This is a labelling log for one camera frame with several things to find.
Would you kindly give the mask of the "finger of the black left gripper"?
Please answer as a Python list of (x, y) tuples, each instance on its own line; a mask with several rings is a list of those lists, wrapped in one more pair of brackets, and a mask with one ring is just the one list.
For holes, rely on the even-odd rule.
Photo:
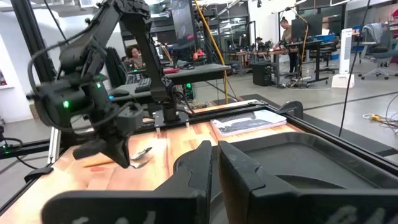
[(107, 146), (102, 153), (109, 157), (120, 167), (127, 169), (130, 166), (130, 157), (128, 149), (128, 137), (122, 138), (111, 137), (106, 140)]
[(83, 159), (94, 156), (107, 148), (107, 142), (103, 139), (94, 139), (78, 146), (73, 151), (75, 159)]

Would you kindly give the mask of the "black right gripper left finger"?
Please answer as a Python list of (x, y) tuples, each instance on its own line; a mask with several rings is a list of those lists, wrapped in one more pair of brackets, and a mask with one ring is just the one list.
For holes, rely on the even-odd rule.
[(42, 224), (208, 224), (212, 145), (203, 141), (153, 191), (69, 191), (51, 198)]

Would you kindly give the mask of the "silver metal spoon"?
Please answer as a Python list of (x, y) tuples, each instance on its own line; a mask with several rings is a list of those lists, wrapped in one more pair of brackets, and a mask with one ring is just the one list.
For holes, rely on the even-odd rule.
[(130, 157), (130, 160), (132, 161), (136, 161), (141, 159), (142, 157), (144, 157), (146, 154), (148, 154), (150, 152), (150, 150), (152, 149), (152, 147), (148, 147), (140, 152), (137, 152), (135, 155)]

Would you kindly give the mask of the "black computer mouse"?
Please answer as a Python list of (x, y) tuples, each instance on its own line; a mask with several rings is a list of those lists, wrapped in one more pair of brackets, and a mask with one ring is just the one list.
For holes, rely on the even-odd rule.
[(127, 90), (123, 89), (115, 89), (109, 94), (109, 96), (113, 98), (124, 97), (128, 95), (130, 95), (130, 93)]

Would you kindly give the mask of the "black rubber foot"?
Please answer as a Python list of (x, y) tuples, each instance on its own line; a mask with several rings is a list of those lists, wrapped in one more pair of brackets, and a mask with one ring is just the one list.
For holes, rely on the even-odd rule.
[(53, 167), (43, 167), (39, 169), (35, 169), (29, 172), (25, 177), (24, 180), (28, 183), (30, 180), (40, 178), (43, 175), (50, 174), (53, 171)]

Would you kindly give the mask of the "seated person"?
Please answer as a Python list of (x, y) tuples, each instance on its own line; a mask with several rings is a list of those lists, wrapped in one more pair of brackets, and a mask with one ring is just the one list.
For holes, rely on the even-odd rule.
[(142, 55), (137, 47), (131, 46), (127, 48), (126, 62), (134, 65), (136, 69), (142, 69), (145, 67), (145, 63), (142, 59)]

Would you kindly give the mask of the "white flat notebook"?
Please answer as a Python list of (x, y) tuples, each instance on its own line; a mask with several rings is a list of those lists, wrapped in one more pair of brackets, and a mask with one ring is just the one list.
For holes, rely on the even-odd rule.
[(287, 118), (269, 110), (259, 110), (212, 119), (210, 123), (220, 136), (226, 137), (282, 126)]

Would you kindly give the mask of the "dark office desk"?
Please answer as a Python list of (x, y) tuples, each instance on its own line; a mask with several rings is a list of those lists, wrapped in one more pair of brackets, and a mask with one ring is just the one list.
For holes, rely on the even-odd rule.
[[(180, 70), (177, 73), (166, 74), (165, 78), (169, 79), (174, 85), (183, 85), (186, 83), (204, 82), (208, 80), (217, 80), (224, 77), (224, 73), (231, 71), (231, 67), (220, 64), (206, 64), (195, 67), (192, 70)], [(122, 101), (137, 101), (140, 104), (152, 103), (153, 97), (151, 96), (151, 90), (155, 91), (156, 88), (164, 89), (164, 84), (161, 78), (151, 77), (151, 89), (147, 91), (136, 93), (135, 89), (138, 88), (138, 83), (121, 85), (117, 91), (128, 91), (128, 95), (117, 95), (109, 92), (109, 99), (112, 102)]]

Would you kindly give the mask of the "large black monitor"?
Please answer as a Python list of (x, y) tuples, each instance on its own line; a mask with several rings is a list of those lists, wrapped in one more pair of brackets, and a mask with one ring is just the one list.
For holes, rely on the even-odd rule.
[(192, 0), (170, 0), (172, 18), (178, 47), (192, 47), (197, 41), (197, 32), (192, 15)]

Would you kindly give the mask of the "wooden work table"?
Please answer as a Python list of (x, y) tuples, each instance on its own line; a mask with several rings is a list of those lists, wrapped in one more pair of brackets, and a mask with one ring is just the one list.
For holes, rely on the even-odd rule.
[(260, 56), (263, 57), (264, 59), (266, 58), (271, 58), (273, 57), (273, 62), (271, 65), (274, 67), (273, 71), (277, 75), (280, 72), (279, 68), (279, 55), (283, 54), (284, 52), (279, 50), (279, 51), (266, 51), (266, 52), (259, 52), (259, 51), (242, 51), (242, 52), (233, 52), (229, 53), (229, 57), (237, 57), (238, 58), (238, 65), (239, 65), (239, 70), (238, 74), (242, 75), (244, 73), (245, 69), (245, 63), (249, 61), (250, 56), (255, 56), (255, 59), (258, 59)]

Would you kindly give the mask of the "black standing desk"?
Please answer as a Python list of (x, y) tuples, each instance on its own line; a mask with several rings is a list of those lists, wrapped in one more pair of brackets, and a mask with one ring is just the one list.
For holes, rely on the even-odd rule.
[[(316, 82), (325, 82), (326, 84), (329, 81), (329, 78), (320, 78), (320, 56), (321, 56), (321, 47), (322, 41), (321, 40), (313, 40), (309, 42), (292, 42), (285, 45), (286, 49), (289, 50), (290, 53), (293, 50), (297, 51), (297, 79), (295, 82), (296, 84), (312, 84)], [(303, 71), (302, 71), (302, 60), (304, 59), (306, 51), (315, 51), (315, 78), (312, 80), (304, 80)]]

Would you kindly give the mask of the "white tower fan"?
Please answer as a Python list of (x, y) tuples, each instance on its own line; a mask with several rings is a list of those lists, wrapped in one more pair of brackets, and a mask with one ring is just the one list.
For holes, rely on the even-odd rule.
[(332, 88), (352, 88), (354, 87), (354, 75), (350, 75), (350, 59), (353, 29), (343, 29), (341, 31), (339, 70), (332, 78)]

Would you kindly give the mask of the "black desk monitor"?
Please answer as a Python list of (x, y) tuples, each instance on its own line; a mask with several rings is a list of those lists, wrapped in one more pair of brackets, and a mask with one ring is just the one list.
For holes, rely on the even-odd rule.
[(304, 19), (294, 19), (292, 21), (292, 37), (295, 39), (307, 37), (314, 37), (322, 34), (323, 16), (315, 14), (304, 17)]

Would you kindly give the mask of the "grey office chair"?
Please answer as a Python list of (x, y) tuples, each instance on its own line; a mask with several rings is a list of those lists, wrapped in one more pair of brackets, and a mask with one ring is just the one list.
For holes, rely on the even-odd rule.
[(398, 77), (398, 72), (385, 67), (390, 60), (398, 56), (398, 39), (393, 39), (393, 33), (388, 23), (372, 23), (366, 24), (362, 30), (362, 34), (370, 42), (361, 42), (364, 46), (359, 61), (366, 60), (376, 64), (376, 68), (368, 72), (360, 73), (358, 76), (364, 80), (368, 76), (383, 76), (388, 80), (390, 76)]

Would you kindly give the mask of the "black vertical frame post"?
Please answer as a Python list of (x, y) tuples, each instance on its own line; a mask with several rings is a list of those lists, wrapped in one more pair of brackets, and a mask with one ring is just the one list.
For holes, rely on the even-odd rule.
[[(31, 55), (45, 48), (45, 43), (39, 29), (29, 0), (11, 0), (22, 35)], [(48, 53), (38, 56), (34, 60), (34, 67), (40, 82), (53, 81), (55, 68)]]

